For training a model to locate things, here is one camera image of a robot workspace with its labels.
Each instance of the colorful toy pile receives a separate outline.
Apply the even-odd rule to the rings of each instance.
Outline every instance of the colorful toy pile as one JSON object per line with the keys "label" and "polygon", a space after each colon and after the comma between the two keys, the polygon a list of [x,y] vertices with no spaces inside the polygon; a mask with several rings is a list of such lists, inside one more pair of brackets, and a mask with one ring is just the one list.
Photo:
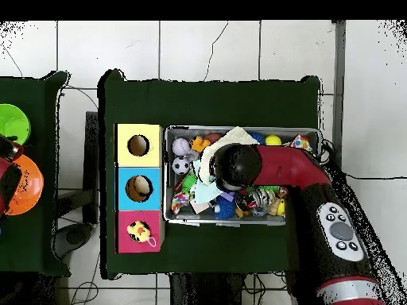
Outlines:
{"label": "colorful toy pile", "polygon": [[[281,143],[276,135],[267,137],[260,133],[247,133],[251,144],[268,146],[291,146],[312,151],[306,137],[297,135],[292,141]],[[218,189],[213,176],[208,183],[203,183],[200,174],[201,160],[206,149],[221,139],[220,133],[209,133],[190,140],[177,138],[172,143],[172,151],[177,156],[172,162],[172,169],[182,175],[174,188],[172,212],[179,214],[182,207],[191,206],[196,214],[212,209],[215,219],[243,218],[253,216],[276,215],[285,217],[285,198],[288,190],[281,186],[247,186],[241,191],[226,192]]]}

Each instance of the orange plate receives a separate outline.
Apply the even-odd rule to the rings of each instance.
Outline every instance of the orange plate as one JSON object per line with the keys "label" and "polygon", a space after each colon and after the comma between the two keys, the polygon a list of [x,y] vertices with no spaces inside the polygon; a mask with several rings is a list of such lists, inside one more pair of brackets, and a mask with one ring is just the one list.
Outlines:
{"label": "orange plate", "polygon": [[9,204],[7,215],[19,215],[30,210],[41,197],[44,177],[37,165],[24,154],[14,163],[21,169],[21,179]]}

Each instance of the green table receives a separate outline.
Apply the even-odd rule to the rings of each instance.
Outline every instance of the green table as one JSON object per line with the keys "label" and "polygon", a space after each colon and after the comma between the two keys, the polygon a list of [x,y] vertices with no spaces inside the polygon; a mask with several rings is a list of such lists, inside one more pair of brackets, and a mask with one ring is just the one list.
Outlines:
{"label": "green table", "polygon": [[68,74],[62,71],[43,79],[0,78],[0,102],[18,106],[31,123],[25,152],[44,176],[37,205],[28,212],[2,218],[0,272],[43,272],[69,276],[65,264],[52,253],[56,228],[56,99]]}
{"label": "green table", "polygon": [[272,272],[288,269],[286,226],[166,224],[159,253],[114,252],[114,123],[317,128],[320,83],[99,81],[102,276],[123,272]]}

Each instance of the soccer ball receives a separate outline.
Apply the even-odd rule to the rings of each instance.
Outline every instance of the soccer ball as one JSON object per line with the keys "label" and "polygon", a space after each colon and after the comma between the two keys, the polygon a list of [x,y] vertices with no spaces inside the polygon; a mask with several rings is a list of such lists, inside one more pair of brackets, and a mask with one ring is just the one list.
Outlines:
{"label": "soccer ball", "polygon": [[176,174],[188,173],[190,168],[191,168],[191,163],[184,156],[178,156],[177,158],[175,158],[175,160],[172,163],[172,170]]}

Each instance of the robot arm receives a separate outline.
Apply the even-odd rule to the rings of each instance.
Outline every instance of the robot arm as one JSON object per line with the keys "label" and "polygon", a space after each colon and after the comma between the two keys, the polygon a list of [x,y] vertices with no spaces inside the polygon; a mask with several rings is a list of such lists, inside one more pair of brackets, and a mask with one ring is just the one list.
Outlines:
{"label": "robot arm", "polygon": [[295,214],[286,222],[300,271],[288,283],[299,305],[386,305],[350,216],[328,175],[304,150],[228,145],[215,154],[211,171],[223,189],[290,187]]}

